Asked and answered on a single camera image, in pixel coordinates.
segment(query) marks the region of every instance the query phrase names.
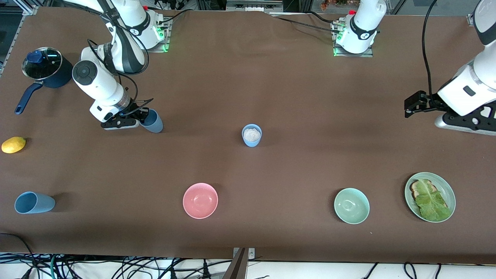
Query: lemon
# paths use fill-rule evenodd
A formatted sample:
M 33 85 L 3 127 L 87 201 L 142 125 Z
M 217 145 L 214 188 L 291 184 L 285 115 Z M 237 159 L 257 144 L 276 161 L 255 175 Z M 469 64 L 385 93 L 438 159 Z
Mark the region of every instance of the lemon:
M 24 148 L 26 139 L 21 137 L 9 138 L 1 144 L 1 150 L 5 153 L 16 153 Z

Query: bread slice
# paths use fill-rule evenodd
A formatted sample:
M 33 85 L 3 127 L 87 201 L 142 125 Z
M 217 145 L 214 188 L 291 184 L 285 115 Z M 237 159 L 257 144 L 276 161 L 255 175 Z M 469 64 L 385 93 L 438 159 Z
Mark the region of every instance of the bread slice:
M 427 180 L 427 184 L 431 187 L 432 191 L 433 192 L 436 192 L 438 191 L 437 188 L 433 185 L 432 181 L 431 180 Z M 419 192 L 417 191 L 417 184 L 418 184 L 418 180 L 415 181 L 414 183 L 412 183 L 412 185 L 410 186 L 410 191 L 412 191 L 412 196 L 413 196 L 413 199 L 415 200 L 418 195 L 419 195 Z

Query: green plate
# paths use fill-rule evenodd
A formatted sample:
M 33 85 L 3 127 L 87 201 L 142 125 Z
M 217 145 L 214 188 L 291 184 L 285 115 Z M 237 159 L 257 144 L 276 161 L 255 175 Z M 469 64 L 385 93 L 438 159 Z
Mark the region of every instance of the green plate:
M 435 221 L 434 222 L 434 221 L 429 221 L 420 215 L 420 209 L 417 206 L 417 204 L 415 203 L 415 200 L 413 199 L 412 191 L 410 191 L 410 186 L 415 181 L 417 181 L 419 179 L 431 180 L 433 185 L 437 188 L 437 190 L 441 192 L 442 198 L 444 199 L 444 201 L 446 202 L 446 205 L 448 205 L 448 208 L 451 211 L 451 214 L 449 215 L 448 218 L 446 218 L 442 221 Z M 406 203 L 408 204 L 408 207 L 412 210 L 412 212 L 415 213 L 415 215 L 417 215 L 420 219 L 427 221 L 427 222 L 431 222 L 431 223 L 444 222 L 444 221 L 448 220 L 451 216 L 453 216 L 453 213 L 455 212 L 456 199 L 455 199 L 455 193 L 453 192 L 453 189 L 446 182 L 446 180 L 444 180 L 442 177 L 440 177 L 436 174 L 430 173 L 430 172 L 419 172 L 419 173 L 412 175 L 412 177 L 410 177 L 410 179 L 408 180 L 408 182 L 406 183 L 406 186 L 405 186 L 405 199 L 406 199 Z

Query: blue plastic cup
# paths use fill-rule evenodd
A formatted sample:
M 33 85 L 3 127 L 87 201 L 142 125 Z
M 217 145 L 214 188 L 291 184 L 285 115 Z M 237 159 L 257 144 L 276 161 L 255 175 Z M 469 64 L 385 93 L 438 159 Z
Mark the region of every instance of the blue plastic cup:
M 148 110 L 148 116 L 145 118 L 144 123 L 140 124 L 152 133 L 160 133 L 164 129 L 162 119 L 154 109 Z
M 246 129 L 256 129 L 257 131 L 260 132 L 260 138 L 258 140 L 255 140 L 255 141 L 248 141 L 245 139 L 245 130 Z M 245 144 L 248 145 L 249 147 L 255 147 L 258 145 L 258 143 L 260 142 L 260 140 L 262 139 L 262 129 L 260 129 L 260 127 L 258 125 L 255 125 L 255 124 L 248 124 L 246 125 L 243 130 L 241 130 L 241 137 L 243 138 L 243 140 L 245 141 Z
M 35 192 L 22 193 L 14 203 L 14 208 L 20 214 L 43 213 L 55 207 L 55 200 L 47 195 Z

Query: lettuce leaf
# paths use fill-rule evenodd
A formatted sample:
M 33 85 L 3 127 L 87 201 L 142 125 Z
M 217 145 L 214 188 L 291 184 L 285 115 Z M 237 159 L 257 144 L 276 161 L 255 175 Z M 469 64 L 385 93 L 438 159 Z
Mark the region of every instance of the lettuce leaf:
M 444 206 L 445 201 L 440 191 L 433 191 L 430 181 L 418 180 L 415 190 L 419 193 L 415 203 L 419 206 L 420 215 L 429 221 L 443 221 L 451 215 L 449 208 Z

